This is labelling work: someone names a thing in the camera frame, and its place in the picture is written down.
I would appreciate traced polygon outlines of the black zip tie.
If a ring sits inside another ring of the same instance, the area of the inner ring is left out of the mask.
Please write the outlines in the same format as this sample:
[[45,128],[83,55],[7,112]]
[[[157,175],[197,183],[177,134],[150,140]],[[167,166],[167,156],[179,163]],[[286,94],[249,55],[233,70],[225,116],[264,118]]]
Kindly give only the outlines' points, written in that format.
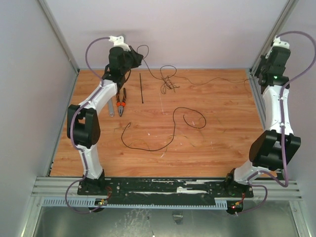
[[142,77],[141,77],[141,73],[139,73],[139,80],[140,80],[140,92],[141,92],[141,101],[142,101],[142,104],[144,104],[144,98],[143,98],[143,88],[142,88]]

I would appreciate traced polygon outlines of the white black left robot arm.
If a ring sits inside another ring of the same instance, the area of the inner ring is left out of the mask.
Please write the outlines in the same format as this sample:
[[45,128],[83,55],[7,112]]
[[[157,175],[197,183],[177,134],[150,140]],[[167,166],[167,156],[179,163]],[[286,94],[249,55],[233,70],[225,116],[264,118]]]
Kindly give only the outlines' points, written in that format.
[[120,93],[132,69],[141,65],[143,55],[132,47],[124,50],[114,46],[109,51],[109,63],[92,94],[78,105],[71,104],[67,111],[67,136],[79,152],[83,176],[78,193],[100,195],[106,190],[104,169],[97,151],[101,135],[98,115],[114,96]]

